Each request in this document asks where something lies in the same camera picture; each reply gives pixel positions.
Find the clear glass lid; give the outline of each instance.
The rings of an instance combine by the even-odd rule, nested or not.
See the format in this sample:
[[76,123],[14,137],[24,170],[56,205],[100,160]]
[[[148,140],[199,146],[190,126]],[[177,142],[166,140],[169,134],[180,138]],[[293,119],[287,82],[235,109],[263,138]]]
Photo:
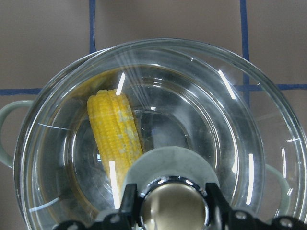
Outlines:
[[167,146],[205,159],[233,208],[305,220],[306,140],[281,92],[227,50],[153,39],[89,56],[42,90],[15,157],[28,226],[91,225],[118,207],[130,166]]

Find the corn on the cob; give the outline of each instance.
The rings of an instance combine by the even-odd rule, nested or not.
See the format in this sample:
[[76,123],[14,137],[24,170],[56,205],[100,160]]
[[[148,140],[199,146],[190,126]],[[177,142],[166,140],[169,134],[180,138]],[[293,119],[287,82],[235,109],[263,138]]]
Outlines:
[[118,191],[130,166],[142,155],[141,144],[128,99],[116,90],[100,90],[87,101],[88,116],[104,169],[115,162]]

